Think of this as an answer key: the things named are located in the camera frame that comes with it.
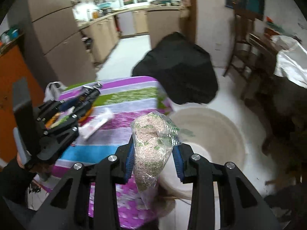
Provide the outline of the operator hand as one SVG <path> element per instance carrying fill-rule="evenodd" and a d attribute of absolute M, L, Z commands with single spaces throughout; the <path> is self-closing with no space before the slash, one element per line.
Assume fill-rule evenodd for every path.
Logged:
<path fill-rule="evenodd" d="M 24 169 L 24 165 L 22 164 L 22 161 L 21 161 L 19 156 L 16 157 L 16 160 L 17 160 L 17 163 L 18 163 L 19 167 Z"/>

